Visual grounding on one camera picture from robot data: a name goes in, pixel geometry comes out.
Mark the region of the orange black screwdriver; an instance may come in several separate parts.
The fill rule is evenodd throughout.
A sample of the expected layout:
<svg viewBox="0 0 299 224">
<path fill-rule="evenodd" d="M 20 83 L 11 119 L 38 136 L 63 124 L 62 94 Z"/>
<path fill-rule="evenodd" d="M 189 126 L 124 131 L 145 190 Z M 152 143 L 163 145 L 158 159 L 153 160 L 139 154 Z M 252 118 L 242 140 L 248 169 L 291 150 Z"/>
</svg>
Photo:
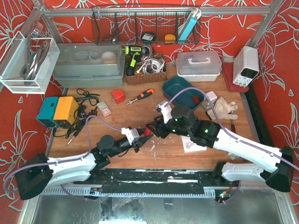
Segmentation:
<svg viewBox="0 0 299 224">
<path fill-rule="evenodd" d="M 153 90 L 153 89 L 148 89 L 148 90 L 146 90 L 146 91 L 140 93 L 140 94 L 139 94 L 137 97 L 135 97 L 134 99 L 128 101 L 128 102 L 126 103 L 126 105 L 133 104 L 134 102 L 139 101 L 139 100 L 142 100 L 142 99 L 145 99 L 145 98 L 147 98 L 147 97 L 149 97 L 149 96 L 151 96 L 151 95 L 153 95 L 153 94 L 154 94 L 154 90 Z"/>
</svg>

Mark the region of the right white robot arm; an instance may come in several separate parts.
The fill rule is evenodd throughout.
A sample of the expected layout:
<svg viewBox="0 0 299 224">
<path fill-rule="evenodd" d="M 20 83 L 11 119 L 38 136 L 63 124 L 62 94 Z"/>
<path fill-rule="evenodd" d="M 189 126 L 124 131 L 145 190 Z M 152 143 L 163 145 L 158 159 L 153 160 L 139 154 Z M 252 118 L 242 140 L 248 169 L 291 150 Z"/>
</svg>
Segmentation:
<svg viewBox="0 0 299 224">
<path fill-rule="evenodd" d="M 191 109 L 182 105 L 174 108 L 161 105 L 157 110 L 161 115 L 146 124 L 157 137 L 164 139 L 171 133 L 185 136 L 197 146 L 226 151 L 249 161 L 249 164 L 218 162 L 214 175 L 231 182 L 261 181 L 274 190 L 290 192 L 296 169 L 291 147 L 280 149 L 246 139 L 222 124 L 198 119 Z"/>
</svg>

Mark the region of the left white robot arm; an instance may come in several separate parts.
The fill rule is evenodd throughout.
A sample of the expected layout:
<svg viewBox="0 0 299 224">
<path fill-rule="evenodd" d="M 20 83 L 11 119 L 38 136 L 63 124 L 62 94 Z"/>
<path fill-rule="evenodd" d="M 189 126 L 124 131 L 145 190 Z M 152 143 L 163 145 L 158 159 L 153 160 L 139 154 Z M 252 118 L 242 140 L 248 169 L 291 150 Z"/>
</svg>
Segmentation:
<svg viewBox="0 0 299 224">
<path fill-rule="evenodd" d="M 130 149 L 138 152 L 153 137 L 144 135 L 144 128 L 123 128 L 125 135 L 119 140 L 111 135 L 101 137 L 90 152 L 63 158 L 37 154 L 15 174 L 21 200 L 28 200 L 45 189 L 70 182 L 84 182 L 110 163 L 110 158 Z"/>
</svg>

